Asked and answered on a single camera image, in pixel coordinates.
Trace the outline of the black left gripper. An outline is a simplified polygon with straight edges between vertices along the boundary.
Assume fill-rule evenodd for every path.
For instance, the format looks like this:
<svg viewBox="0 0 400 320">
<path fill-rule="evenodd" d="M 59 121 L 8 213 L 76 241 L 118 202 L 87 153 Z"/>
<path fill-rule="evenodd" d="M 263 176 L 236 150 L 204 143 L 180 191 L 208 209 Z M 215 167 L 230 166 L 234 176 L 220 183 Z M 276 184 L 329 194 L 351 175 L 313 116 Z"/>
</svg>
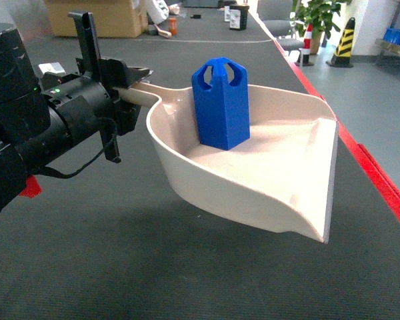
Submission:
<svg viewBox="0 0 400 320">
<path fill-rule="evenodd" d="M 79 74 L 66 74 L 58 62 L 39 65 L 43 93 L 66 125 L 72 145 L 100 131 L 104 125 L 100 116 L 114 120 L 119 135 L 133 131 L 140 107 L 122 100 L 117 89 L 128 89 L 148 78 L 153 71 L 146 67 L 129 67 L 119 59 L 100 58 L 100 85 L 83 74 L 80 58 L 77 64 Z"/>
</svg>

